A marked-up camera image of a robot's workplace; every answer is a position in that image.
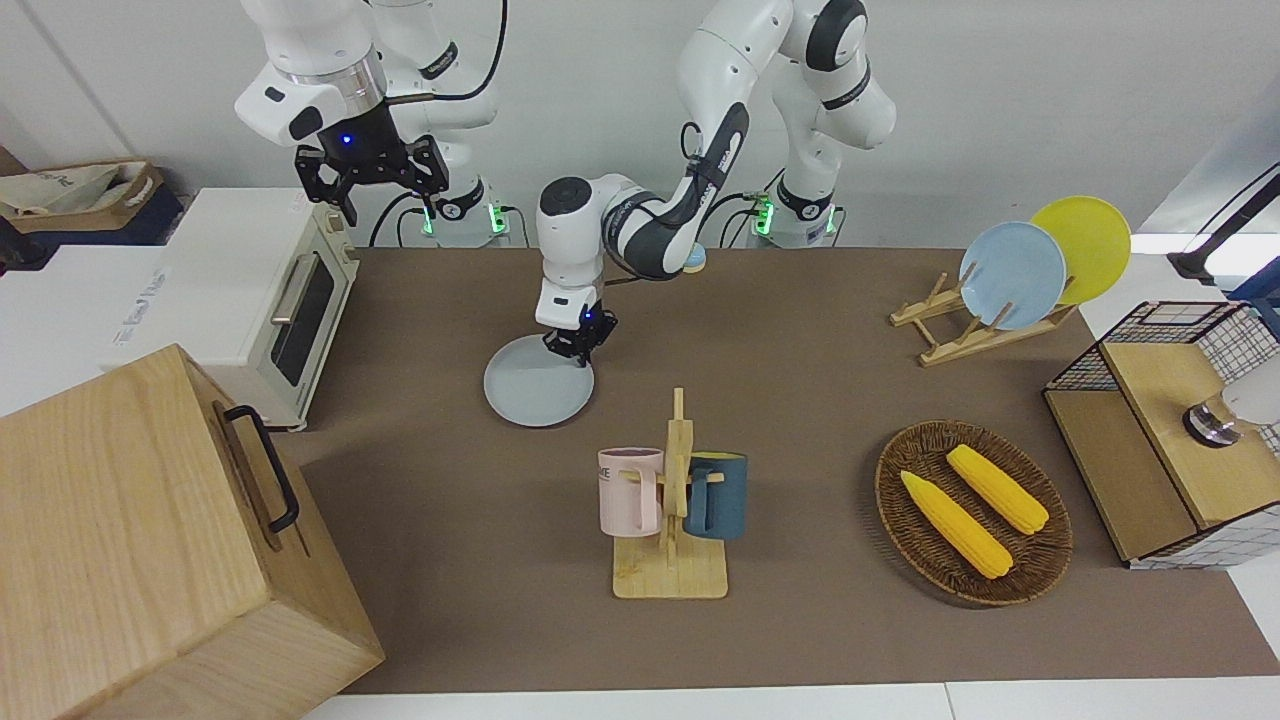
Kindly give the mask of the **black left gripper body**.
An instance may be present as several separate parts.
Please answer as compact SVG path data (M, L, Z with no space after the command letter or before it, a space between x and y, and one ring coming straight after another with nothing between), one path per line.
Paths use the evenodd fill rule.
M584 305L579 315L579 327L572 331L579 345L603 345L617 327L618 318L603 304Z

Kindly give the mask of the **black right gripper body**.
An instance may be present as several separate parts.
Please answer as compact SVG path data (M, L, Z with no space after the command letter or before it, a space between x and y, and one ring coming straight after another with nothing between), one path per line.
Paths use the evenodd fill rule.
M325 163L342 184L403 183L410 156L387 101L320 131Z

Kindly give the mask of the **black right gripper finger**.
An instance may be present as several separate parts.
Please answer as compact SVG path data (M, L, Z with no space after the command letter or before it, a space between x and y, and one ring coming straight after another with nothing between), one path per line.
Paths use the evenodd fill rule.
M338 209L349 227L356 227L358 213L349 200L356 186L355 173L343 163L334 167L323 149L298 146L294 150L294 168L302 188L311 202L324 202Z
M438 215L438 204L449 188L449 169L435 137L419 137L404 145L404 187L422 200L430 218Z

